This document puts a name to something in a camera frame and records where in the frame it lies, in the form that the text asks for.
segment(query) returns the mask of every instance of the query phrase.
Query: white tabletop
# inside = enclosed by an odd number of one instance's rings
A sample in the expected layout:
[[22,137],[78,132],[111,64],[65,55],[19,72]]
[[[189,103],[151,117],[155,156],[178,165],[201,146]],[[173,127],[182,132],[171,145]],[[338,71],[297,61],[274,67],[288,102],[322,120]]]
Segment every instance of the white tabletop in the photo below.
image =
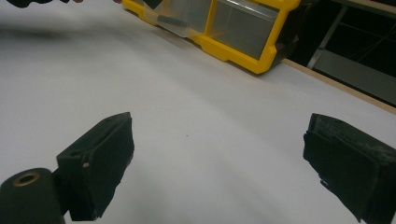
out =
[[357,223],[303,159],[311,114],[396,147],[395,115],[286,64],[254,77],[111,0],[1,3],[0,182],[125,111],[134,159],[98,224]]

